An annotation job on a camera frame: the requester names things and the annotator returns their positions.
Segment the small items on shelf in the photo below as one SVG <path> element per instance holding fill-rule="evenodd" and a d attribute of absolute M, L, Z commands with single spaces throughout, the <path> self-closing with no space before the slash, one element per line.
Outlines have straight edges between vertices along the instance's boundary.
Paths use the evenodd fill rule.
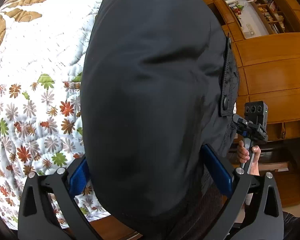
<path fill-rule="evenodd" d="M 277 21 L 279 21 L 279 22 L 284 21 L 284 17 L 282 15 L 279 15 L 278 13 L 274 13 L 274 16 L 277 18 Z"/>
<path fill-rule="evenodd" d="M 285 27 L 283 24 L 284 17 L 282 15 L 279 15 L 278 13 L 274 13 L 274 16 L 276 17 L 277 21 L 279 21 L 279 24 L 280 24 L 281 28 L 283 29 L 283 31 L 285 31 Z"/>
<path fill-rule="evenodd" d="M 261 8 L 261 7 L 259 7 L 258 9 L 259 9 L 262 13 L 268 12 L 268 10 L 267 10 L 266 8 Z"/>
<path fill-rule="evenodd" d="M 266 12 L 263 14 L 264 17 L 266 18 L 267 22 L 273 22 L 273 18 L 271 17 L 270 13 Z"/>

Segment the metal bolt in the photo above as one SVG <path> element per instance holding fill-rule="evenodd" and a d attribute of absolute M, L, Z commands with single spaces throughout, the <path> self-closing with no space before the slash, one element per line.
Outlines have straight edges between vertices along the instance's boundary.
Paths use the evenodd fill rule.
<path fill-rule="evenodd" d="M 61 167 L 61 168 L 59 168 L 59 169 L 57 169 L 57 173 L 58 174 L 64 174 L 65 173 L 65 171 L 66 171 L 66 169 L 65 168 L 63 168 L 63 167 Z"/>
<path fill-rule="evenodd" d="M 235 169 L 235 172 L 238 173 L 239 175 L 242 175 L 242 174 L 244 174 L 244 169 L 241 167 L 238 167 Z"/>
<path fill-rule="evenodd" d="M 272 178 L 273 178 L 273 175 L 272 175 L 271 172 L 267 172 L 267 173 L 266 173 L 266 176 L 267 176 L 268 179 L 272 179 Z"/>
<path fill-rule="evenodd" d="M 33 178 L 35 176 L 35 172 L 34 171 L 31 171 L 29 174 L 28 174 L 28 177 L 29 178 Z"/>

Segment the black hood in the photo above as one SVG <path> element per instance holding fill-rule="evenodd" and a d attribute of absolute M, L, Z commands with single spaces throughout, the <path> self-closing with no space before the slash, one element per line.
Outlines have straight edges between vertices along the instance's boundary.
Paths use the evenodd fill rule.
<path fill-rule="evenodd" d="M 228 48 L 202 0 L 102 1 L 81 111 L 93 187 L 112 215 L 156 218 L 198 180 L 205 191 L 200 146 L 225 156 L 235 134 L 238 73 Z"/>

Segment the bed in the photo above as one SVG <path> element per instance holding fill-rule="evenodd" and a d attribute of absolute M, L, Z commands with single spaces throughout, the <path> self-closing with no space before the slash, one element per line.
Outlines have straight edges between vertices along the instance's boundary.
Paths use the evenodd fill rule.
<path fill-rule="evenodd" d="M 0 216 L 11 229 L 29 172 L 52 174 L 84 154 L 81 73 L 101 1 L 6 0 L 0 8 Z M 91 183 L 75 201 L 88 221 L 110 215 Z"/>

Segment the finger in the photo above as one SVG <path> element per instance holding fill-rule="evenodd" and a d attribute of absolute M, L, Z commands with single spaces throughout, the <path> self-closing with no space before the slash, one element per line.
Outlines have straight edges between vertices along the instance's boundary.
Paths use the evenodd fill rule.
<path fill-rule="evenodd" d="M 240 153 L 238 153 L 238 158 L 239 158 L 239 159 L 246 160 L 246 161 L 250 159 L 249 155 L 246 156 L 246 155 L 243 155 L 243 154 L 240 154 Z"/>
<path fill-rule="evenodd" d="M 244 147 L 238 147 L 238 152 L 243 155 L 249 155 L 249 151 Z"/>
<path fill-rule="evenodd" d="M 239 159 L 239 162 L 240 162 L 240 163 L 246 163 L 247 161 L 244 160 L 244 159 Z"/>
<path fill-rule="evenodd" d="M 261 149 L 259 148 L 258 145 L 255 145 L 252 147 L 252 151 L 255 153 L 255 154 L 260 154 L 261 153 Z"/>

